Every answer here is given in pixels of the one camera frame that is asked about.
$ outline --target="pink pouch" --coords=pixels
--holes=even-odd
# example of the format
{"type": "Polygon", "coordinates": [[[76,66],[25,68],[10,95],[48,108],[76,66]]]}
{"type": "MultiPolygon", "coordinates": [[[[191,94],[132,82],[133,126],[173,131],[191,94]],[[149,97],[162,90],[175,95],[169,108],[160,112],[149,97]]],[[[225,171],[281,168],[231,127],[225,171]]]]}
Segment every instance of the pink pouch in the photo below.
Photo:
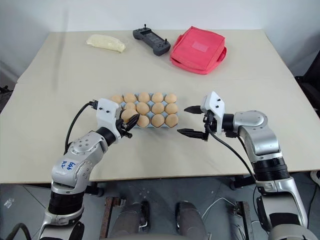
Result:
{"type": "Polygon", "coordinates": [[[208,74],[225,58],[225,38],[212,31],[190,27],[176,40],[171,62],[196,74],[208,74]]]}

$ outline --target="brown egg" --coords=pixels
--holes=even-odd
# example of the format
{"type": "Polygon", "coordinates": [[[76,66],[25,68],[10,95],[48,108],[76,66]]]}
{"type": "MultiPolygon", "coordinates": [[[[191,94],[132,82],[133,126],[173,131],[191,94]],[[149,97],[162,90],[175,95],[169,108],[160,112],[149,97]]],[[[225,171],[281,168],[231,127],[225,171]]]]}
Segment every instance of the brown egg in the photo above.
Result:
{"type": "Polygon", "coordinates": [[[134,103],[137,101],[137,98],[133,93],[126,93],[123,98],[126,103],[134,103]]]}
{"type": "Polygon", "coordinates": [[[150,111],[150,108],[149,108],[148,104],[146,104],[144,102],[139,102],[136,105],[136,110],[141,115],[146,115],[150,111]]]}
{"type": "Polygon", "coordinates": [[[152,102],[154,103],[161,103],[164,100],[164,96],[162,95],[161,92],[157,92],[152,95],[151,99],[152,99],[152,102]]]}
{"type": "Polygon", "coordinates": [[[152,112],[154,114],[160,114],[165,110],[165,106],[161,102],[157,102],[152,106],[152,112]]]}
{"type": "Polygon", "coordinates": [[[136,124],[138,124],[139,127],[145,128],[150,123],[150,120],[145,115],[140,115],[139,120],[136,124]]]}
{"type": "Polygon", "coordinates": [[[138,114],[136,110],[126,109],[121,113],[121,118],[123,119],[124,123],[126,124],[129,121],[129,119],[135,114],[138,114]]]}
{"type": "Polygon", "coordinates": [[[170,93],[167,96],[165,96],[164,100],[168,104],[172,104],[172,103],[175,103],[177,101],[177,96],[175,94],[173,94],[173,93],[170,93]]]}
{"type": "Polygon", "coordinates": [[[125,106],[124,109],[133,109],[136,110],[136,105],[133,102],[128,102],[125,106]]]}
{"type": "Polygon", "coordinates": [[[147,92],[141,92],[138,96],[138,100],[139,102],[142,102],[142,103],[147,103],[150,101],[150,96],[149,96],[149,93],[147,92]]]}
{"type": "Polygon", "coordinates": [[[121,96],[121,95],[113,95],[111,97],[111,101],[117,103],[117,104],[120,104],[124,101],[124,98],[121,96]]]}
{"type": "Polygon", "coordinates": [[[151,119],[151,124],[156,128],[161,127],[161,125],[164,123],[165,123],[165,118],[161,114],[156,114],[151,119]]]}
{"type": "Polygon", "coordinates": [[[175,103],[169,103],[165,106],[165,112],[167,114],[176,114],[178,112],[178,106],[175,103]]]}
{"type": "Polygon", "coordinates": [[[170,114],[165,118],[165,124],[168,125],[168,127],[172,128],[175,125],[178,124],[179,118],[175,114],[170,114]]]}

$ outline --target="table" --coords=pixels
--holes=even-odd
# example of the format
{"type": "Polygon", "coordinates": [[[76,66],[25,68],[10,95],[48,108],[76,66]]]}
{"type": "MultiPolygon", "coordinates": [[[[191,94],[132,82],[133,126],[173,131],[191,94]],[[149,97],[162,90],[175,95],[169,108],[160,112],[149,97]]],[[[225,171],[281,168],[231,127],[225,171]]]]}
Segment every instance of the table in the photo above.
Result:
{"type": "MultiPolygon", "coordinates": [[[[184,30],[156,30],[173,44],[184,30]]],[[[320,169],[320,121],[292,74],[262,30],[216,30],[225,36],[227,56],[208,75],[172,65],[155,56],[132,31],[52,32],[19,78],[0,115],[0,183],[49,183],[64,151],[69,125],[92,99],[127,92],[175,93],[178,128],[204,130],[202,116],[183,112],[216,91],[227,113],[259,110],[269,118],[289,171],[320,169]],[[123,41],[123,53],[85,44],[91,34],[123,41]]],[[[96,130],[88,108],[70,139],[96,130]]],[[[188,138],[175,128],[134,128],[131,139],[113,144],[90,180],[241,175],[247,173],[232,152],[210,138],[188,138]]],[[[236,139],[222,139],[245,156],[236,139]]]]}

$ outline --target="game controller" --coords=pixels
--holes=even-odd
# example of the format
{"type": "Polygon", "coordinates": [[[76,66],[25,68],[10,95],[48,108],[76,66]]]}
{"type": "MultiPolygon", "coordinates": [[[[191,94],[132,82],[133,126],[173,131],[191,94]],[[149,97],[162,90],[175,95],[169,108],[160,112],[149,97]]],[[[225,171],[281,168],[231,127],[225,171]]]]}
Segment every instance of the game controller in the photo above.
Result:
{"type": "Polygon", "coordinates": [[[157,56],[161,56],[162,54],[168,52],[171,47],[167,39],[163,40],[150,28],[146,27],[146,25],[144,25],[143,28],[133,30],[132,34],[135,39],[143,40],[146,44],[148,44],[153,49],[153,53],[157,56]]]}

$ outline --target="blue egg carton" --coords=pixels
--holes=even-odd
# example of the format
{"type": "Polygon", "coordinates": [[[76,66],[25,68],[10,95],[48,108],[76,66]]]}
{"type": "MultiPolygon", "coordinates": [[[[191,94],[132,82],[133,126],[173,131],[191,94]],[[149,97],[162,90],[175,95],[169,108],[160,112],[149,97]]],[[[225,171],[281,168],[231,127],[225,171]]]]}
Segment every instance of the blue egg carton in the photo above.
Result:
{"type": "MultiPolygon", "coordinates": [[[[134,95],[135,95],[135,97],[136,97],[136,99],[138,99],[138,96],[139,96],[139,93],[134,93],[134,95]]],[[[149,92],[149,96],[150,96],[150,99],[152,99],[152,95],[153,95],[153,93],[150,93],[149,92]]],[[[162,104],[163,104],[163,106],[164,106],[164,109],[166,109],[166,106],[168,105],[168,103],[165,101],[165,97],[166,97],[166,93],[162,93],[162,95],[163,95],[163,101],[161,102],[162,104]]],[[[137,104],[138,103],[140,103],[139,101],[135,101],[134,102],[134,104],[137,106],[137,104]]],[[[127,103],[125,102],[125,101],[123,101],[123,102],[121,102],[120,103],[120,105],[121,105],[121,107],[124,109],[124,107],[125,107],[125,105],[126,105],[127,103]]],[[[155,115],[152,111],[151,111],[151,109],[152,109],[152,106],[155,104],[155,102],[153,102],[153,101],[148,101],[148,102],[146,102],[146,104],[149,106],[149,109],[150,109],[150,111],[146,114],[146,116],[149,118],[149,120],[150,120],[150,123],[146,126],[146,128],[158,128],[158,127],[155,127],[155,126],[153,126],[152,124],[151,124],[151,119],[152,119],[152,117],[155,115]]],[[[166,113],[165,111],[163,111],[162,113],[161,113],[161,115],[164,117],[164,121],[166,121],[166,117],[169,115],[168,113],[166,113]]],[[[166,123],[164,123],[164,124],[162,124],[159,128],[170,128],[166,123]]],[[[135,125],[134,126],[134,128],[140,128],[140,129],[142,129],[143,127],[140,127],[140,126],[138,126],[138,125],[135,125]]]]}

